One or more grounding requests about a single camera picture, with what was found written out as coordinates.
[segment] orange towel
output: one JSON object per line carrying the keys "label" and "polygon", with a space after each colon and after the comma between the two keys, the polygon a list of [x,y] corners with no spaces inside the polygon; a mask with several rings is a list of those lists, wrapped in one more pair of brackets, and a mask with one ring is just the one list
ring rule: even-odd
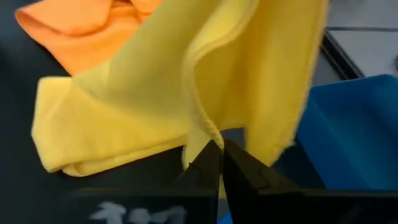
{"label": "orange towel", "polygon": [[110,59],[160,1],[44,0],[16,19],[73,76]]}

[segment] gray surface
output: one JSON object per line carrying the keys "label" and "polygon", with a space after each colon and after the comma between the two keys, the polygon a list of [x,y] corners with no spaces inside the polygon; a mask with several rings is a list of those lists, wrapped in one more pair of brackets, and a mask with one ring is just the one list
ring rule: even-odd
{"label": "gray surface", "polygon": [[398,28],[398,0],[333,0],[328,26]]}
{"label": "gray surface", "polygon": [[331,34],[367,77],[384,73],[396,75],[394,57],[398,54],[398,32],[331,31]]}
{"label": "gray surface", "polygon": [[339,76],[333,70],[323,54],[319,55],[317,66],[315,67],[312,85],[324,85],[340,81]]}

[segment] blue bin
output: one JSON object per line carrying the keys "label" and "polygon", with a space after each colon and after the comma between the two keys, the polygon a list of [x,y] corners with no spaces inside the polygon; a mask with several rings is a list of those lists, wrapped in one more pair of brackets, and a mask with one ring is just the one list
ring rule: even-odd
{"label": "blue bin", "polygon": [[398,79],[316,86],[297,138],[328,189],[398,189]]}

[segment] black table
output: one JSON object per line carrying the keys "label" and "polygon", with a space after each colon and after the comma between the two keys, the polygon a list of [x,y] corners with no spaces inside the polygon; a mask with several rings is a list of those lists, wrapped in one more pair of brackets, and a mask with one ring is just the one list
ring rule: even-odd
{"label": "black table", "polygon": [[[182,172],[181,147],[89,177],[44,170],[30,136],[37,81],[68,74],[17,24],[14,10],[32,2],[0,2],[0,199],[4,205],[0,222],[49,223],[60,198],[83,187],[148,189],[173,181]],[[241,138],[240,131],[232,138]],[[298,146],[288,149],[275,168],[305,187],[322,185]]]}

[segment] yellow cloth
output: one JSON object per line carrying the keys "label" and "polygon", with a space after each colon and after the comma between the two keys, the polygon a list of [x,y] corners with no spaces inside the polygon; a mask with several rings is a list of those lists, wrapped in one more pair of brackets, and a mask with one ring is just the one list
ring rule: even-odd
{"label": "yellow cloth", "polygon": [[305,104],[327,0],[164,0],[106,63],[39,82],[32,136],[49,172],[85,176],[246,127],[270,165]]}

